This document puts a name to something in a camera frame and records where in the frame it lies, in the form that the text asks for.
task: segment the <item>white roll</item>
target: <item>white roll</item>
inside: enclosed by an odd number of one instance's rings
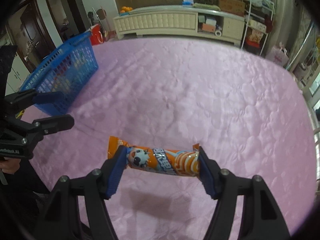
[[[221,32],[220,30],[216,30],[216,31],[214,32],[214,34],[215,34],[216,36],[218,36],[218,37],[221,37],[221,36],[222,36],[222,32]]]

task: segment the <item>pile of oranges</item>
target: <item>pile of oranges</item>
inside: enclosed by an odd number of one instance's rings
[[[130,12],[130,11],[132,11],[132,7],[122,6],[120,13]]]

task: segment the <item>wrapped snack bar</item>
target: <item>wrapped snack bar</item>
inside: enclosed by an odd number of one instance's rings
[[[114,156],[120,145],[127,147],[127,163],[131,168],[179,176],[199,176],[199,144],[194,145],[192,151],[167,150],[136,146],[110,136],[108,159]]]

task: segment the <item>blue plastic basket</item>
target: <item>blue plastic basket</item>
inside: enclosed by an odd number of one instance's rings
[[[65,114],[98,64],[90,43],[90,32],[77,35],[47,56],[24,82],[20,91],[63,93],[63,99],[53,104],[35,105],[49,115]]]

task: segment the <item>pink bedspread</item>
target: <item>pink bedspread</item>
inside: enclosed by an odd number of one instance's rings
[[[312,205],[316,156],[307,107],[292,77],[262,58],[209,41],[143,38],[94,47],[100,69],[74,102],[70,131],[47,136],[31,163],[52,189],[107,156],[108,137],[191,150],[237,176],[260,174],[292,233]],[[24,119],[45,115],[34,107]],[[242,213],[238,198],[230,239]],[[197,178],[126,169],[106,202],[119,239],[202,239],[216,202]],[[81,216],[87,221],[84,202]]]

